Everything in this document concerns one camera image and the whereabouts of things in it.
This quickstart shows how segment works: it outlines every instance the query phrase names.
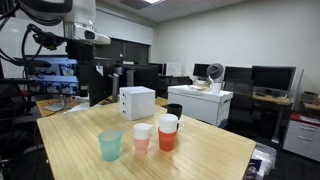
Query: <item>white cup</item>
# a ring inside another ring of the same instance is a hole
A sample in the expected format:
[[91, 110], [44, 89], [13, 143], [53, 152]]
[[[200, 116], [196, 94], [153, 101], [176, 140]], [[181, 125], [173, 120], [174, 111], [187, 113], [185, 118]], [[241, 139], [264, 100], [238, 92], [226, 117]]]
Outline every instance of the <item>white cup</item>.
[[146, 123], [138, 123], [133, 126], [134, 138], [138, 140], [148, 139], [155, 132], [153, 125]]
[[163, 133], [174, 133], [177, 131], [177, 125], [179, 124], [179, 130], [183, 130], [184, 123], [182, 120], [178, 120], [178, 117], [174, 114], [161, 114], [159, 116], [159, 130]]
[[212, 94], [220, 94], [221, 83], [212, 83], [210, 89]]

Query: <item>ceiling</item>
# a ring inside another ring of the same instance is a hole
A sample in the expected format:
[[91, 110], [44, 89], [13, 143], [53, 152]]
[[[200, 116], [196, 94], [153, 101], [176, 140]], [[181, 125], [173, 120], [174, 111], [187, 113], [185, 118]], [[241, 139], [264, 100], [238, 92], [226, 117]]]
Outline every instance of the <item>ceiling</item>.
[[117, 9], [130, 12], [154, 22], [167, 21], [245, 0], [163, 0], [156, 4], [143, 0], [96, 0]]

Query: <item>cup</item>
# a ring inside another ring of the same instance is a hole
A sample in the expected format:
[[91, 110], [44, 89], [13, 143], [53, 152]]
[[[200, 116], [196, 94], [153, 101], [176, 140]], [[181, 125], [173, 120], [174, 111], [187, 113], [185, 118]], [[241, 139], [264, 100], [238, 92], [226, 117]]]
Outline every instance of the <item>cup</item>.
[[111, 162], [119, 158], [121, 137], [122, 133], [118, 130], [103, 131], [99, 134], [100, 150], [104, 161]]
[[171, 151], [174, 148], [174, 141], [176, 139], [177, 131], [173, 133], [164, 133], [158, 129], [159, 146], [162, 151]]
[[174, 133], [178, 130], [183, 130], [184, 123], [182, 120], [178, 120], [178, 117], [174, 114], [161, 114], [159, 116], [159, 130], [163, 133]]
[[212, 94], [217, 94], [217, 95], [220, 94], [221, 83], [212, 83], [210, 85], [210, 89]]
[[178, 119], [181, 118], [182, 114], [182, 105], [180, 104], [168, 104], [167, 106], [167, 113], [168, 114], [174, 114], [178, 117]]
[[136, 154], [146, 154], [148, 152], [149, 137], [155, 131], [152, 127], [153, 125], [146, 123], [138, 123], [133, 126]]

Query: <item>box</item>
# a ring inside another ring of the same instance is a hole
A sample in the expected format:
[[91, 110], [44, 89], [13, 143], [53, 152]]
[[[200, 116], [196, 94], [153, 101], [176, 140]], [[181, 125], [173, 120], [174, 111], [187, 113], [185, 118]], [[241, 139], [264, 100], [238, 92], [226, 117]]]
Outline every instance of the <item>box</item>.
[[129, 121], [152, 116], [155, 91], [143, 86], [120, 88], [120, 113]]

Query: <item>pink cup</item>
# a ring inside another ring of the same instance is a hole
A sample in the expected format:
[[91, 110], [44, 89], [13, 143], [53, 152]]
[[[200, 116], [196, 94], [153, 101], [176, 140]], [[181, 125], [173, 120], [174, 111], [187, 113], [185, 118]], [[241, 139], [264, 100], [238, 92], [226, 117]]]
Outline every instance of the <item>pink cup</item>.
[[150, 138], [143, 139], [143, 140], [134, 139], [134, 147], [135, 147], [136, 154], [147, 154], [149, 140]]

